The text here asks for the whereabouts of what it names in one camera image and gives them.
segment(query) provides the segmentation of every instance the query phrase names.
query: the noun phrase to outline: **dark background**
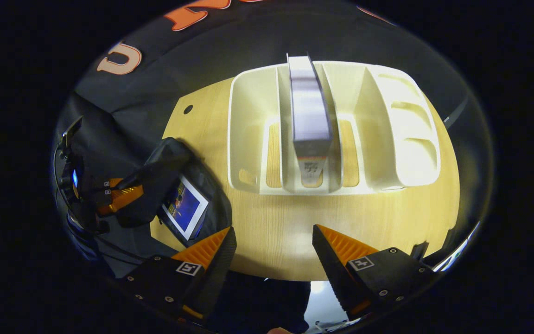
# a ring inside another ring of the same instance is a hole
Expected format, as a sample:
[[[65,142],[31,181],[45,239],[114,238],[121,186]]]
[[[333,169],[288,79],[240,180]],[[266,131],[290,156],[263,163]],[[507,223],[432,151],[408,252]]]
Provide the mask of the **dark background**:
[[[0,330],[176,332],[83,272],[48,183],[53,127],[80,74],[174,6],[0,2]],[[363,6],[460,69],[485,105],[499,155],[498,192],[477,243],[432,290],[367,331],[534,332],[534,1]],[[430,12],[435,20],[423,20]]]

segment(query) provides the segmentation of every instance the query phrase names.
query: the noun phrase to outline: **wooden table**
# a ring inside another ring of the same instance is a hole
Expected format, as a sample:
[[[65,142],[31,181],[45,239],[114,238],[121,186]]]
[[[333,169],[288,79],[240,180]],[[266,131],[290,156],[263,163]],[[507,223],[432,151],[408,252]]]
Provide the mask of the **wooden table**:
[[[321,224],[376,249],[397,247],[409,254],[427,241],[426,255],[439,250],[458,213],[458,169],[451,139],[430,104],[439,136],[441,171],[428,186],[367,195],[259,195],[229,186],[227,126],[232,78],[181,97],[163,138],[193,149],[217,177],[232,204],[238,247],[231,269],[272,279],[326,281],[312,246],[312,226]],[[193,105],[190,113],[184,109]],[[176,250],[184,246],[155,218],[151,235]]]

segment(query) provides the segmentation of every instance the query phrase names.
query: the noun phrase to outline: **gray book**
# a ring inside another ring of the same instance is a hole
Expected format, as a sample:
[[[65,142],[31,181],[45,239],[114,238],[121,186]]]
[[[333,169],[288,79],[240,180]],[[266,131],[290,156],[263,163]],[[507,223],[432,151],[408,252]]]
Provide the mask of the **gray book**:
[[[289,57],[292,137],[303,184],[317,184],[333,140],[323,89],[309,55]]]

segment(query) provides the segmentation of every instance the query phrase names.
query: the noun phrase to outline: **cable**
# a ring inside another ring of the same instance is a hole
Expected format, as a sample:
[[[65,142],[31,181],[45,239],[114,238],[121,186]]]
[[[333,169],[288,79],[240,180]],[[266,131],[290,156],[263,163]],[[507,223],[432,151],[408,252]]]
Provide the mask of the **cable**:
[[[123,260],[121,258],[114,257],[112,255],[106,254],[105,252],[100,252],[100,254],[102,254],[104,256],[108,256],[109,258],[114,258],[114,260],[117,260],[117,261],[120,261],[120,262],[123,262],[123,263],[133,264],[134,266],[139,266],[141,264],[141,263],[133,263],[133,262],[125,261],[125,260]]]

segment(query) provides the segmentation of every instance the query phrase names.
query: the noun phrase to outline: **book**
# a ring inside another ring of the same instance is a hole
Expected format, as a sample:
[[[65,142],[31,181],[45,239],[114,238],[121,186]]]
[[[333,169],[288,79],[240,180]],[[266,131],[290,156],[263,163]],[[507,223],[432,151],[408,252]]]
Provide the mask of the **book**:
[[[203,226],[207,205],[207,199],[180,175],[162,203],[165,215],[159,218],[165,224],[172,224],[185,239],[194,239]]]
[[[332,131],[323,89],[308,55],[289,57],[292,136],[303,184],[317,184],[331,147]]]

